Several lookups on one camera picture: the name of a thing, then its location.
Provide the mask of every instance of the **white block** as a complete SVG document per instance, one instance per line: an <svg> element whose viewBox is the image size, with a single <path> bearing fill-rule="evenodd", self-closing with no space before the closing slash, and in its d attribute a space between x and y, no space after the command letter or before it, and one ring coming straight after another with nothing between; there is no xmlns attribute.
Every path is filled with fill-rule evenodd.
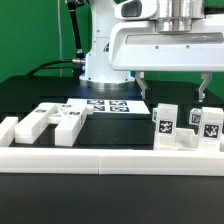
<svg viewBox="0 0 224 224"><path fill-rule="evenodd" d="M73 146L88 113L86 105L79 107L73 105L55 129L55 145Z"/></svg>
<svg viewBox="0 0 224 224"><path fill-rule="evenodd" d="M48 126L48 116L55 112L55 103L41 103L34 111L16 125L16 143L33 144Z"/></svg>
<svg viewBox="0 0 224 224"><path fill-rule="evenodd" d="M189 124L199 126L201 122L201 109L193 108L190 111Z"/></svg>
<svg viewBox="0 0 224 224"><path fill-rule="evenodd" d="M157 108L154 150L175 150L177 105L159 104Z"/></svg>
<svg viewBox="0 0 224 224"><path fill-rule="evenodd" d="M202 108L198 150L219 151L224 113L221 108Z"/></svg>
<svg viewBox="0 0 224 224"><path fill-rule="evenodd" d="M0 124L0 147L8 147L15 138L17 117L6 117Z"/></svg>
<svg viewBox="0 0 224 224"><path fill-rule="evenodd" d="M0 173L98 174L95 150L1 148Z"/></svg>

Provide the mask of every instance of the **black table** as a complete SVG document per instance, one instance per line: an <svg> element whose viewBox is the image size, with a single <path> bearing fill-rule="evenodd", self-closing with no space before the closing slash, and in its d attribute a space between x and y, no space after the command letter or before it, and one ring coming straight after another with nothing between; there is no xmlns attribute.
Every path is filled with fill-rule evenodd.
<svg viewBox="0 0 224 224"><path fill-rule="evenodd" d="M192 107L223 107L223 100L210 92L203 104L193 102L195 84L148 84L150 111L158 103L178 104L178 127L188 126ZM1 120L5 116L21 120L41 102L65 103L72 97L141 100L138 87L99 91L80 87L72 78L23 76L0 84L0 96ZM34 147L48 145L54 150L52 130L49 127ZM153 132L151 115L95 114L88 117L73 147L149 150ZM19 150L23 145L12 146ZM0 223L221 224L223 189L223 177L0 174Z"/></svg>

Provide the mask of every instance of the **white foam block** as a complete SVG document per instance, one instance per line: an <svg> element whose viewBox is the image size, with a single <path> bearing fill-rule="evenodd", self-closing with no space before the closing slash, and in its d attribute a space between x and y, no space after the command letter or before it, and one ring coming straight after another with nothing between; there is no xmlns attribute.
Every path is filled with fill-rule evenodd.
<svg viewBox="0 0 224 224"><path fill-rule="evenodd" d="M112 150L103 152L99 174L224 176L224 153Z"/></svg>
<svg viewBox="0 0 224 224"><path fill-rule="evenodd" d="M202 107L198 150L220 150L223 118L221 108Z"/></svg>
<svg viewBox="0 0 224 224"><path fill-rule="evenodd" d="M0 124L0 147L8 147L15 138L17 117L6 117Z"/></svg>
<svg viewBox="0 0 224 224"><path fill-rule="evenodd" d="M96 150L1 148L0 173L98 174Z"/></svg>
<svg viewBox="0 0 224 224"><path fill-rule="evenodd" d="M48 116L55 112L55 103L41 103L38 108L16 125L16 143L33 144L48 126Z"/></svg>
<svg viewBox="0 0 224 224"><path fill-rule="evenodd" d="M73 106L55 129L55 145L71 147L85 123L87 114L87 105Z"/></svg>

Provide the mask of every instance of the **green background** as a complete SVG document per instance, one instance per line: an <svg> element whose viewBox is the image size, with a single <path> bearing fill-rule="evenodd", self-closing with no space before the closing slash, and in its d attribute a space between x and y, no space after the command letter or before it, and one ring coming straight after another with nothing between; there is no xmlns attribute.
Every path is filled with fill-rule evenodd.
<svg viewBox="0 0 224 224"><path fill-rule="evenodd" d="M207 6L224 6L224 0L206 0ZM63 59L75 56L71 20L65 1L60 1ZM77 10L85 52L91 47L91 11L85 5ZM0 1L0 82L24 75L45 62L58 60L58 0ZM38 75L58 75L42 71ZM63 70L63 76L72 76ZM201 83L200 73L148 72L146 79ZM224 73L214 73L209 90L224 99Z"/></svg>

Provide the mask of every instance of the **qr-like marker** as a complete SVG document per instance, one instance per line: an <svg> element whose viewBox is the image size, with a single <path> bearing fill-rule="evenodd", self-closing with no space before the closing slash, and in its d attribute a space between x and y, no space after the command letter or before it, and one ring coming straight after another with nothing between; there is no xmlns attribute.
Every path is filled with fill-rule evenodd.
<svg viewBox="0 0 224 224"><path fill-rule="evenodd" d="M110 100L111 106L127 106L127 102L125 100Z"/></svg>
<svg viewBox="0 0 224 224"><path fill-rule="evenodd" d="M105 111L105 106L94 106L94 111Z"/></svg>
<svg viewBox="0 0 224 224"><path fill-rule="evenodd" d="M205 124L204 137L205 138L218 138L219 126Z"/></svg>
<svg viewBox="0 0 224 224"><path fill-rule="evenodd" d="M80 112L73 112L73 111L71 111L70 113L69 113L69 115L79 115L80 114Z"/></svg>
<svg viewBox="0 0 224 224"><path fill-rule="evenodd" d="M110 107L112 112L130 112L128 107Z"/></svg>
<svg viewBox="0 0 224 224"><path fill-rule="evenodd" d="M172 132L173 132L173 122L161 120L159 123L159 133L172 134Z"/></svg>
<svg viewBox="0 0 224 224"><path fill-rule="evenodd" d="M200 124L200 121L201 121L201 115L192 114L192 119L191 119L192 124Z"/></svg>
<svg viewBox="0 0 224 224"><path fill-rule="evenodd" d="M87 100L87 104L91 105L104 105L104 100Z"/></svg>
<svg viewBox="0 0 224 224"><path fill-rule="evenodd" d="M70 107L72 107L72 105L64 104L64 105L62 105L62 107L70 108Z"/></svg>
<svg viewBox="0 0 224 224"><path fill-rule="evenodd" d="M37 110L35 110L35 112L36 112L36 113L45 113L46 110L43 110L43 109L37 109Z"/></svg>

